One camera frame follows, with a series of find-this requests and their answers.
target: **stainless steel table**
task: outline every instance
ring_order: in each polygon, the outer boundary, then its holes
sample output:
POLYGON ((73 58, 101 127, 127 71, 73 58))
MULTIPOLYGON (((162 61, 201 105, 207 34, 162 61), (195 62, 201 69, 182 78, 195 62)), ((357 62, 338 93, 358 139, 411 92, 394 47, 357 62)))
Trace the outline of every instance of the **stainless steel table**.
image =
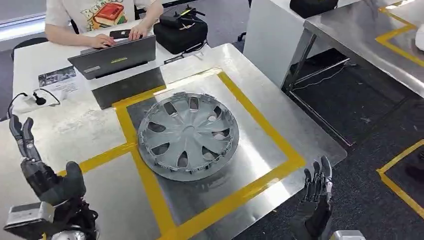
POLYGON ((284 90, 342 142, 352 146, 353 143, 348 142, 292 91, 296 84, 346 62, 338 62, 298 78, 314 41, 316 38, 325 40, 355 63, 387 74, 406 87, 399 85, 396 88, 409 89, 403 90, 405 98, 396 104, 389 116, 409 98, 417 95, 424 98, 424 51, 415 46, 417 26, 424 24, 423 9, 424 2, 420 0, 362 0, 308 18, 304 23, 304 34, 309 35, 310 40, 307 46, 298 46, 296 51, 303 52, 302 59, 293 75, 286 77, 284 90))
MULTIPOLYGON (((230 239, 298 192, 303 168, 311 169, 321 155, 333 165, 347 156, 231 44, 159 70, 166 86, 105 110, 87 91, 78 100, 19 116, 34 119, 35 145, 54 170, 64 169, 67 161, 80 164, 85 198, 99 214, 102 240, 230 239), (146 166, 128 110, 181 91, 216 97, 239 126, 238 147, 229 164, 188 183, 155 175, 146 166)), ((0 123, 0 136, 0 222, 5 222, 12 205, 36 202, 37 197, 21 173, 7 121, 0 123)), ((17 238, 1 231, 0 239, 17 238)))

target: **gray laptop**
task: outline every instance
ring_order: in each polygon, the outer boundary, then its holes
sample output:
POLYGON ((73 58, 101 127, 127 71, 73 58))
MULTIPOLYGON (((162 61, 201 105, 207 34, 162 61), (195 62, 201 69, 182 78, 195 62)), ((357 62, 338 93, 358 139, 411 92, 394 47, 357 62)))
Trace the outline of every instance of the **gray laptop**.
POLYGON ((156 59, 156 36, 123 40, 103 49, 87 49, 68 61, 88 80, 134 68, 156 59))

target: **yellow tape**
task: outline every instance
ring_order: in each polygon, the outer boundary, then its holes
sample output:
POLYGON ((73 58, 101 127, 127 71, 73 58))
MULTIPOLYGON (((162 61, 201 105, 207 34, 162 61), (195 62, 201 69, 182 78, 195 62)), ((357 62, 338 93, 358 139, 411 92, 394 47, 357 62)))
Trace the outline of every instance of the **yellow tape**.
MULTIPOLYGON (((397 6, 397 7, 398 7, 398 6, 402 6, 402 5, 404 5, 406 2, 407 2, 407 1, 399 1, 399 2, 395 2, 395 3, 393 3, 393 4, 389 5, 389 6, 397 6)), ((378 10, 379 10, 380 12, 382 12, 382 13, 384 13, 384 14, 388 15, 389 17, 391 17, 391 18, 393 18, 393 19, 396 19, 397 21, 399 21, 399 22, 401 22, 401 23, 405 24, 406 26, 401 27, 401 28, 398 28, 398 29, 395 29, 395 30, 393 30, 393 31, 389 31, 389 32, 387 32, 387 33, 385 33, 385 34, 383 34, 383 35, 380 35, 380 36, 378 36, 375 40, 376 40, 378 43, 380 43, 381 45, 383 45, 383 46, 385 46, 385 47, 389 48, 389 49, 390 49, 390 50, 392 50, 393 52, 395 52, 395 53, 397 53, 397 54, 401 55, 402 57, 404 57, 404 58, 406 58, 406 59, 411 60, 412 62, 414 62, 414 63, 416 63, 416 64, 420 65, 421 67, 424 67, 424 61, 423 61, 423 60, 421 60, 419 57, 416 57, 416 56, 414 56, 414 55, 412 55, 412 54, 410 54, 410 53, 408 53, 408 52, 406 52, 406 51, 402 50, 400 47, 397 47, 397 46, 395 46, 395 45, 391 44, 390 42, 388 42, 391 38, 395 37, 396 35, 399 35, 399 34, 402 34, 402 33, 408 32, 408 31, 410 31, 410 30, 414 30, 414 29, 416 29, 416 28, 417 28, 417 26, 415 26, 414 24, 412 24, 412 23, 410 23, 410 22, 408 22, 408 21, 404 20, 403 18, 398 17, 398 16, 396 16, 395 14, 393 14, 393 13, 389 12, 389 10, 387 9, 387 6, 385 6, 385 7, 380 7, 378 10)))
POLYGON ((133 121, 131 121, 130 115, 128 114, 126 106, 120 106, 116 108, 116 115, 118 117, 120 126, 122 128, 123 135, 129 143, 137 142, 137 132, 134 128, 133 121))
POLYGON ((302 166, 303 165, 300 164, 300 161, 286 161, 282 163, 280 166, 274 168, 264 176, 194 216, 190 220, 178 226, 178 228, 167 232, 159 239, 180 240, 193 237, 302 166))
POLYGON ((305 164, 302 156, 296 152, 296 150, 290 146, 275 128, 268 122, 268 120, 262 115, 262 113, 255 107, 255 105, 245 96, 245 94, 237 87, 237 85, 231 81, 225 72, 218 73, 218 77, 226 85, 226 87, 232 92, 235 98, 243 105, 243 107, 250 113, 255 119, 257 124, 262 127, 263 131, 268 134, 274 140, 275 144, 281 149, 289 160, 299 161, 301 166, 305 164))
POLYGON ((147 193, 146 195, 160 232, 164 234, 171 229, 174 229, 176 226, 172 219, 167 202, 162 195, 161 186, 159 185, 155 174, 142 160, 137 147, 134 145, 131 148, 131 154, 134 159, 135 166, 137 167, 138 174, 140 175, 141 181, 144 185, 144 189, 147 193))
MULTIPOLYGON (((88 160, 85 160, 81 163, 79 163, 79 167, 81 168, 81 171, 83 174, 85 174, 86 172, 97 168, 100 165, 103 165, 105 163, 110 162, 113 159, 116 159, 117 157, 124 155, 126 153, 128 153, 132 147, 135 146, 135 143, 133 142, 127 142, 124 143, 122 145, 119 145, 117 147, 114 147, 108 151, 103 152, 102 154, 99 154, 95 157, 92 157, 88 160)), ((66 175, 66 170, 62 170, 60 172, 57 173, 59 176, 65 176, 66 175)))
POLYGON ((383 183, 385 183, 396 195, 398 195, 403 201, 405 201, 406 204, 418 213, 421 218, 424 219, 424 209, 384 173, 379 172, 379 174, 383 183))
POLYGON ((387 170, 389 170, 391 167, 393 167, 396 163, 398 163, 401 159, 412 153, 415 149, 419 148, 420 146, 424 145, 424 139, 421 139, 414 145, 408 147, 405 151, 401 152, 399 155, 395 156, 391 161, 386 163, 382 168, 377 169, 377 172, 380 174, 384 174, 387 170))
POLYGON ((120 100, 118 102, 115 102, 114 104, 112 104, 112 106, 115 107, 115 108, 128 107, 130 105, 139 103, 139 102, 144 101, 146 99, 149 99, 149 98, 153 97, 154 93, 159 92, 161 90, 164 90, 166 88, 167 88, 166 85, 158 86, 158 87, 153 88, 151 90, 148 90, 148 91, 142 92, 140 94, 134 95, 132 97, 129 97, 129 98, 120 100))
POLYGON ((287 161, 274 168, 264 176, 244 186, 242 189, 225 197, 200 214, 194 216, 190 220, 178 226, 178 228, 174 228, 167 232, 160 239, 189 239, 193 237, 216 221, 233 212, 241 205, 247 203, 249 200, 259 195, 273 184, 285 178, 296 169, 305 165, 305 160, 302 158, 302 156, 300 156, 300 154, 298 154, 296 150, 292 148, 290 144, 274 129, 274 127, 267 121, 262 113, 255 107, 255 105, 227 76, 227 74, 225 74, 225 72, 220 72, 218 73, 218 77, 232 92, 235 98, 250 113, 253 119, 262 127, 264 132, 268 134, 272 140, 274 140, 275 144, 281 149, 281 151, 286 154, 287 161))
POLYGON ((383 183, 385 183, 387 187, 389 187, 396 195, 398 195, 406 204, 408 204, 416 213, 418 213, 424 219, 424 209, 417 202, 415 202, 406 192, 404 192, 398 185, 396 185, 396 183, 394 183, 388 176, 385 175, 385 172, 387 170, 389 170, 396 163, 398 163, 404 157, 406 157, 421 146, 424 146, 424 139, 421 139, 414 145, 408 147, 405 151, 395 156, 391 161, 386 163, 386 165, 384 165, 380 169, 377 169, 376 171, 380 175, 383 183))

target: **black case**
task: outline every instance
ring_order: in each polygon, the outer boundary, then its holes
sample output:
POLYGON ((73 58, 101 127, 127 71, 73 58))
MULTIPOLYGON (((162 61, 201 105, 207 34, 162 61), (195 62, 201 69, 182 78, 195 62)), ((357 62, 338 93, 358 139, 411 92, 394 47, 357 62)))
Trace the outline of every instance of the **black case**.
POLYGON ((157 23, 153 26, 156 41, 172 54, 179 54, 206 41, 208 25, 196 22, 188 29, 179 30, 157 23))
POLYGON ((339 0, 291 0, 290 8, 302 18, 322 14, 337 7, 339 0))

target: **cable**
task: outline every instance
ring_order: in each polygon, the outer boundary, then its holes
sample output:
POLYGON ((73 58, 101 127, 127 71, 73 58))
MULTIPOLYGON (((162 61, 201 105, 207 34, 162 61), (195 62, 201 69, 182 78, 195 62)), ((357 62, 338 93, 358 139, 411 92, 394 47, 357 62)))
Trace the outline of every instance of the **cable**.
POLYGON ((44 92, 47 92, 47 93, 49 93, 54 99, 56 99, 56 101, 57 101, 57 105, 60 105, 61 104, 61 101, 59 101, 59 99, 55 96, 55 95, 53 95, 53 93, 51 93, 51 92, 49 92, 49 91, 47 91, 46 89, 44 89, 44 88, 39 88, 39 89, 37 89, 37 90, 43 90, 44 92))
POLYGON ((338 73, 340 73, 340 72, 341 72, 341 71, 342 71, 345 67, 352 67, 352 66, 355 66, 355 65, 344 65, 342 68, 340 68, 340 70, 338 70, 338 71, 337 71, 336 73, 334 73, 333 75, 331 75, 331 76, 329 76, 329 77, 324 77, 323 79, 319 80, 318 82, 310 83, 310 84, 308 84, 308 85, 306 85, 306 86, 293 88, 293 90, 292 90, 292 91, 294 91, 294 90, 299 90, 299 89, 305 89, 305 88, 307 88, 307 87, 309 87, 309 86, 320 84, 320 83, 322 83, 324 80, 331 79, 332 77, 336 76, 336 75, 337 75, 338 73))
POLYGON ((18 95, 16 95, 13 99, 12 99, 12 101, 10 101, 10 103, 9 103, 9 107, 7 108, 7 118, 6 119, 10 119, 11 118, 11 116, 12 116, 12 111, 11 111, 11 107, 12 107, 12 103, 15 101, 15 99, 18 97, 18 96, 20 96, 20 95, 24 95, 25 97, 28 97, 28 94, 26 94, 25 92, 21 92, 21 93, 19 93, 18 95))

